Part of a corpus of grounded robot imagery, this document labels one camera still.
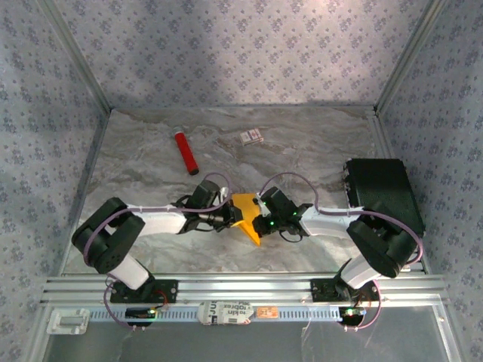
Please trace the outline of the orange cloth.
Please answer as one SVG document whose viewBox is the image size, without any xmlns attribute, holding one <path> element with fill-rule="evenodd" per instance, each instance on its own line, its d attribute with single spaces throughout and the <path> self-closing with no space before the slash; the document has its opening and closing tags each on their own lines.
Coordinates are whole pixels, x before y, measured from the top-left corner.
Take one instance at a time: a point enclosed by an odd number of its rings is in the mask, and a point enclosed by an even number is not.
<svg viewBox="0 0 483 362">
<path fill-rule="evenodd" d="M 237 227 L 257 246 L 260 246 L 260 236 L 254 229 L 253 221 L 261 215 L 260 207 L 254 200 L 255 194 L 233 194 L 233 205 L 241 211 L 241 220 L 233 227 Z"/>
</svg>

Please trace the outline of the red glitter tube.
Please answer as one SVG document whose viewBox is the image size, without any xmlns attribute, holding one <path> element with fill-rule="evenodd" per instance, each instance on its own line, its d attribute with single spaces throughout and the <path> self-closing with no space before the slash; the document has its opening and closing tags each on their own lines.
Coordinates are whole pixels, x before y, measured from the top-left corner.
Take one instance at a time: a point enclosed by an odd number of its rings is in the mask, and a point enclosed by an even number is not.
<svg viewBox="0 0 483 362">
<path fill-rule="evenodd" d="M 198 164 L 192 153 L 188 139 L 186 138 L 184 131 L 180 127 L 174 128 L 174 139 L 177 143 L 177 147 L 180 151 L 180 154 L 183 158 L 184 164 L 186 166 L 186 169 L 189 175 L 194 176 L 198 174 L 199 173 Z"/>
</svg>

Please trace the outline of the small card box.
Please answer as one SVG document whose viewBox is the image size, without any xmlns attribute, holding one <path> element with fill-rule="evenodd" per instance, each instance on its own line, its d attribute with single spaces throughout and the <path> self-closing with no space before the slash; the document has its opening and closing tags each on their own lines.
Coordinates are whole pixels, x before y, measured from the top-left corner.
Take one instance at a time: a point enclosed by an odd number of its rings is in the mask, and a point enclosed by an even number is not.
<svg viewBox="0 0 483 362">
<path fill-rule="evenodd" d="M 250 145 L 253 143 L 263 142 L 263 137 L 258 128 L 253 128 L 253 129 L 241 132 L 239 134 L 239 138 L 243 146 Z"/>
</svg>

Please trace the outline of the newspaper wrapped roll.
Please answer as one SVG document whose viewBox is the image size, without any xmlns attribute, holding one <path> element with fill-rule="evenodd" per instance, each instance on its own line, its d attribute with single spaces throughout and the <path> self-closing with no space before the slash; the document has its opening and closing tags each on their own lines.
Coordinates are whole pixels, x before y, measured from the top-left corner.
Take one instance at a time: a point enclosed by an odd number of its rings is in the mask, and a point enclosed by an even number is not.
<svg viewBox="0 0 483 362">
<path fill-rule="evenodd" d="M 244 301 L 202 302 L 197 311 L 198 321 L 205 326 L 247 325 L 253 316 L 253 306 Z"/>
</svg>

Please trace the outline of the black hard case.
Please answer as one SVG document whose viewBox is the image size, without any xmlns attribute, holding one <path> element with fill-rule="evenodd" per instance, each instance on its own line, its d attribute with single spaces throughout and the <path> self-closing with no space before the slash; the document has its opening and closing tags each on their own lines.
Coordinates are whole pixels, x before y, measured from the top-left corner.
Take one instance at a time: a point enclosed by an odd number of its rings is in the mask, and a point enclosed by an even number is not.
<svg viewBox="0 0 483 362">
<path fill-rule="evenodd" d="M 353 158 L 344 166 L 344 185 L 352 207 L 384 205 L 385 214 L 410 227 L 418 236 L 425 232 L 414 192 L 403 162 L 397 158 Z"/>
</svg>

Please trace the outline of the clear acrylic panel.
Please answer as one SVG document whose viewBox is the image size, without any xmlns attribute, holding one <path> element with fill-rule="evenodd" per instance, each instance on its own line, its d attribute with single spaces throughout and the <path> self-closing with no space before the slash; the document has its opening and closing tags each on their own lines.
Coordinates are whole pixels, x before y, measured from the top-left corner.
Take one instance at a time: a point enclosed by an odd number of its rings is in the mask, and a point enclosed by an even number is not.
<svg viewBox="0 0 483 362">
<path fill-rule="evenodd" d="M 130 332 L 95 323 L 81 336 L 52 336 L 38 362 L 449 362 L 431 322 L 378 322 L 368 330 L 338 324 L 252 323 L 208 327 L 155 324 Z"/>
</svg>

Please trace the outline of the black right controller board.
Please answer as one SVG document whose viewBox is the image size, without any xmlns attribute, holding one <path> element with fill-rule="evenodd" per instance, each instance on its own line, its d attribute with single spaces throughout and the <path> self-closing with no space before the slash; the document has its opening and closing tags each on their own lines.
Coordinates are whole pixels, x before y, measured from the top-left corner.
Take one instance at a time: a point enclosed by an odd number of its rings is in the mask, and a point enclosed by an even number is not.
<svg viewBox="0 0 483 362">
<path fill-rule="evenodd" d="M 360 307 L 342 307 L 339 308 L 339 314 L 342 318 L 341 324 L 349 327 L 358 327 L 362 325 L 365 319 L 366 310 Z"/>
</svg>

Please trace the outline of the black controller board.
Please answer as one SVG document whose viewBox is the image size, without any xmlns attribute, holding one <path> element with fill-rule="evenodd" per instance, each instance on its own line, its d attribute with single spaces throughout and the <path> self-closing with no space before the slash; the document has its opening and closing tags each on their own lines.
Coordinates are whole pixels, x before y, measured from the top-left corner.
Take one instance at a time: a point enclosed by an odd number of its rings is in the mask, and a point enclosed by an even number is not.
<svg viewBox="0 0 483 362">
<path fill-rule="evenodd" d="M 341 324 L 349 327 L 358 327 L 362 325 L 365 319 L 366 310 L 360 307 L 342 307 L 339 308 L 339 314 L 342 318 Z"/>
<path fill-rule="evenodd" d="M 155 308 L 127 308 L 125 319 L 129 327 L 148 327 L 157 316 Z"/>
</svg>

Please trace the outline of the black left controller board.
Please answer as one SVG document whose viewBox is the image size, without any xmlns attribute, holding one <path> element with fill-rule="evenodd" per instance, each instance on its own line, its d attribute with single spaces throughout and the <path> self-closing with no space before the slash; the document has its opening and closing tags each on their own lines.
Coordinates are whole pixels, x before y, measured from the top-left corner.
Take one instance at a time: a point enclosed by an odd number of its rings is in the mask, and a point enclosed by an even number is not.
<svg viewBox="0 0 483 362">
<path fill-rule="evenodd" d="M 125 319 L 129 327 L 148 327 L 157 316 L 155 308 L 127 308 Z"/>
</svg>

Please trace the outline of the aluminium mounting rail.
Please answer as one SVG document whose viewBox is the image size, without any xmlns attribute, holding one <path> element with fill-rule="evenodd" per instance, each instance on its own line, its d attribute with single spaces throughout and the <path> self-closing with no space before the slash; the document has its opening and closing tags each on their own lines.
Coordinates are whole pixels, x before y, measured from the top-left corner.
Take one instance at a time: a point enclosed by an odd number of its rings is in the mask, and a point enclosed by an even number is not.
<svg viewBox="0 0 483 362">
<path fill-rule="evenodd" d="M 315 305 L 313 279 L 331 274 L 307 273 L 224 273 L 156 275 L 159 280 L 176 280 L 177 305 L 198 305 L 203 301 L 248 301 L 252 305 Z M 378 281 L 385 307 L 426 306 L 449 302 L 441 275 L 403 272 L 395 279 Z M 55 306 L 100 306 L 105 290 L 102 275 L 67 275 L 47 279 L 41 303 Z"/>
</svg>

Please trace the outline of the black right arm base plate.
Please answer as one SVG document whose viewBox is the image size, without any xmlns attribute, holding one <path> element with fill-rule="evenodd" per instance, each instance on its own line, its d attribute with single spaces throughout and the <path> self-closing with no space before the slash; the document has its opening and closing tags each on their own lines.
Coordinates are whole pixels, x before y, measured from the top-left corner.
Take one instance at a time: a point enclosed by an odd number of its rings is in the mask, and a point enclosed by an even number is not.
<svg viewBox="0 0 483 362">
<path fill-rule="evenodd" d="M 342 280 L 316 278 L 310 281 L 313 302 L 376 302 L 378 292 L 374 282 L 369 281 L 355 289 Z"/>
</svg>

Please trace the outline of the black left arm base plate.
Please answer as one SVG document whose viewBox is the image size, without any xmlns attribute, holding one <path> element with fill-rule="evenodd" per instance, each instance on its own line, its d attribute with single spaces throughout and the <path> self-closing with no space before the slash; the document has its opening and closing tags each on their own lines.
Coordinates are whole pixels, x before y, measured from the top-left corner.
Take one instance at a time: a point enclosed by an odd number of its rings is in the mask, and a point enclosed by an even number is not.
<svg viewBox="0 0 483 362">
<path fill-rule="evenodd" d="M 175 303 L 177 299 L 178 281 L 152 280 L 147 281 L 137 290 L 132 290 L 122 282 L 115 282 L 114 293 L 110 302 L 116 304 L 155 304 Z"/>
</svg>

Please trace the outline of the white plastic bracket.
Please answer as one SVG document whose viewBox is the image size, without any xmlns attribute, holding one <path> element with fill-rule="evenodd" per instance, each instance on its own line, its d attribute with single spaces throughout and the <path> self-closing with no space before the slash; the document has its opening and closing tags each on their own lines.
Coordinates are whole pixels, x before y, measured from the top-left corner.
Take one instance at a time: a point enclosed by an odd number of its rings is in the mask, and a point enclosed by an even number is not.
<svg viewBox="0 0 483 362">
<path fill-rule="evenodd" d="M 84 308 L 55 308 L 50 315 L 46 332 L 49 335 L 85 334 L 91 313 Z"/>
</svg>

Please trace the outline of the aluminium frame post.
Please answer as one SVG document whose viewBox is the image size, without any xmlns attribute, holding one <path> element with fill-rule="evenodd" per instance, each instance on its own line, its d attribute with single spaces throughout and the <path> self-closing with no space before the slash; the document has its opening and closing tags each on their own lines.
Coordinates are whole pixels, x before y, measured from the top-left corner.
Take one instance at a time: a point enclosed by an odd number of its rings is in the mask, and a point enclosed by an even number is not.
<svg viewBox="0 0 483 362">
<path fill-rule="evenodd" d="M 436 25 L 441 13 L 447 6 L 448 1 L 428 0 L 419 20 L 415 23 L 414 31 L 404 46 L 395 68 L 384 85 L 378 101 L 374 105 L 374 111 L 377 116 L 381 116 L 387 111 L 389 104 L 401 87 L 405 76 L 408 74 L 417 55 L 425 45 L 426 40 Z"/>
<path fill-rule="evenodd" d="M 76 72 L 88 89 L 91 98 L 99 106 L 103 114 L 109 116 L 112 107 L 110 106 L 99 82 L 91 71 L 87 59 L 83 55 L 81 48 L 78 46 L 74 35 L 67 22 L 64 20 L 55 0 L 37 0 L 37 2 L 72 61 Z"/>
</svg>

